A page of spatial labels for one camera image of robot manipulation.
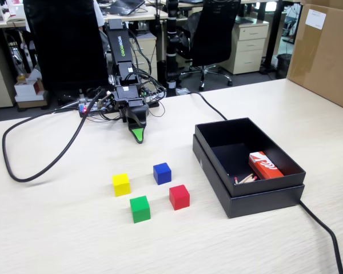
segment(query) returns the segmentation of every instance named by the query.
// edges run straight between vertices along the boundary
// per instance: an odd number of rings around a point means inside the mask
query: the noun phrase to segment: white paper label
[[[320,11],[316,10],[309,10],[306,24],[321,30],[324,25],[325,17],[325,13],[321,13]]]

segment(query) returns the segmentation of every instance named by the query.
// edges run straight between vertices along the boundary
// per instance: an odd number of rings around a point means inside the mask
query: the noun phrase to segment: wooden table
[[[285,0],[287,2],[293,2],[293,3],[300,3],[301,0]],[[166,0],[160,0],[158,1],[162,5],[166,5]],[[241,4],[254,4],[254,3],[267,3],[267,2],[277,2],[277,0],[241,0]],[[202,7],[204,4],[202,3],[181,3],[179,2],[178,7]]]
[[[115,14],[108,14],[104,17],[105,20],[108,19],[122,19],[122,21],[142,21],[142,20],[153,20],[155,19],[155,13],[156,9],[155,7],[146,6],[145,9],[147,10],[147,13],[132,13],[127,16],[120,16]],[[6,20],[9,18],[10,14],[6,13],[4,15],[5,21],[0,22],[0,29],[5,29],[8,27],[25,27],[25,22],[17,22],[17,23],[7,23]],[[160,19],[167,19],[167,13],[164,11],[160,11]]]
[[[336,233],[343,261],[343,108],[286,79],[204,95],[228,119],[249,117],[307,172],[302,200]],[[26,184],[11,180],[1,151],[18,120],[0,122],[0,273],[337,273],[329,235],[300,206],[227,219],[192,152],[194,125],[221,117],[198,95],[163,104],[143,144],[122,122],[87,121]],[[44,168],[79,122],[55,114],[10,133],[15,174]],[[163,162],[173,180],[158,186],[153,165]],[[111,176],[121,173],[131,194],[116,198]],[[174,211],[169,188],[180,184],[191,205]],[[143,195],[151,220],[133,224],[129,199]]]

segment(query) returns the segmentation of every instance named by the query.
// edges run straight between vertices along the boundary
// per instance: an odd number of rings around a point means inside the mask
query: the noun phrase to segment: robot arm
[[[141,144],[149,105],[141,96],[144,91],[138,88],[141,85],[139,77],[132,74],[134,66],[128,29],[121,19],[111,19],[106,25],[106,31],[113,58],[114,76],[112,100],[106,108],[119,111],[123,122],[128,123],[130,132]]]

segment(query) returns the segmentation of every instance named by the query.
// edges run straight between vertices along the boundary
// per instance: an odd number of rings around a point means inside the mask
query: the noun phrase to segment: black box
[[[249,118],[198,124],[193,152],[229,218],[294,206],[306,172]],[[263,151],[284,177],[235,184],[255,174],[249,154]]]

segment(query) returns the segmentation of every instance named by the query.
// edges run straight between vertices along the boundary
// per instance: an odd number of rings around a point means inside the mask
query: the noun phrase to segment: office chair
[[[109,83],[93,0],[24,0],[23,4],[47,91],[82,93]]]
[[[230,58],[232,47],[232,30],[236,15],[240,8],[241,0],[204,0],[203,10],[200,12],[195,33],[191,33],[184,28],[178,28],[188,38],[189,46],[178,44],[177,53],[190,62],[188,72],[181,73],[187,75],[191,73],[201,73],[200,91],[205,87],[206,74],[222,75],[228,79],[228,86],[232,86],[231,78],[221,72],[209,71],[212,66]]]

